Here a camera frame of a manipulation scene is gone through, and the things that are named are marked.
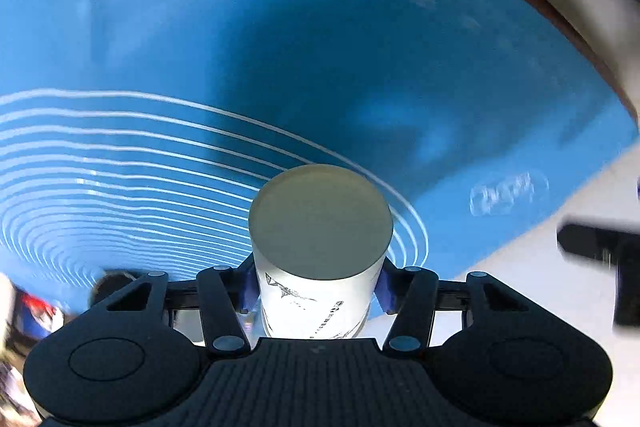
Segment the black cylindrical cup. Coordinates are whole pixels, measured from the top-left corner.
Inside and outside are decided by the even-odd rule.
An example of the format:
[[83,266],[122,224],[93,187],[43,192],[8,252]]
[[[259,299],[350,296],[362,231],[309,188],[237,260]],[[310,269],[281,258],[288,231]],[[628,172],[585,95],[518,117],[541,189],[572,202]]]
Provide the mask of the black cylindrical cup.
[[110,297],[116,291],[137,280],[137,275],[128,271],[107,271],[103,277],[94,283],[89,297],[89,307],[95,306]]

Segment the blue silicone mat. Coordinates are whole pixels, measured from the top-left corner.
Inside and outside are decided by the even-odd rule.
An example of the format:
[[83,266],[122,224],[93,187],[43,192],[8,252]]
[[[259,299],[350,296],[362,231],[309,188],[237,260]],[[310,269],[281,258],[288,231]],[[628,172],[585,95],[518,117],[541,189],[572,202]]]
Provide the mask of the blue silicone mat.
[[1,0],[1,269],[70,310],[106,271],[238,265],[257,191],[308,164],[452,277],[637,138],[544,0]]

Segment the white paper cup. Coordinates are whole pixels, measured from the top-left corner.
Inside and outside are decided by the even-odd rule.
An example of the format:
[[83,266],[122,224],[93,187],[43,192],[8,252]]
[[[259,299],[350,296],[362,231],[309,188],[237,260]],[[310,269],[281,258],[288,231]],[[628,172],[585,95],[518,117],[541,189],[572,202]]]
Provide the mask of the white paper cup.
[[329,165],[290,169],[260,189],[248,231],[268,336],[358,334],[394,231],[371,182]]

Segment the white cardboard box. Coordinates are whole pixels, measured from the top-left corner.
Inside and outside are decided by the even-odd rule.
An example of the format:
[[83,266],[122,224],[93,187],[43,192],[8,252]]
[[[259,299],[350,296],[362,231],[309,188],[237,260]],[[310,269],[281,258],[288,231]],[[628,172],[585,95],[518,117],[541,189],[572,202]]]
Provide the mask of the white cardboard box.
[[36,296],[20,291],[16,297],[13,326],[22,335],[40,340],[64,325],[64,313]]

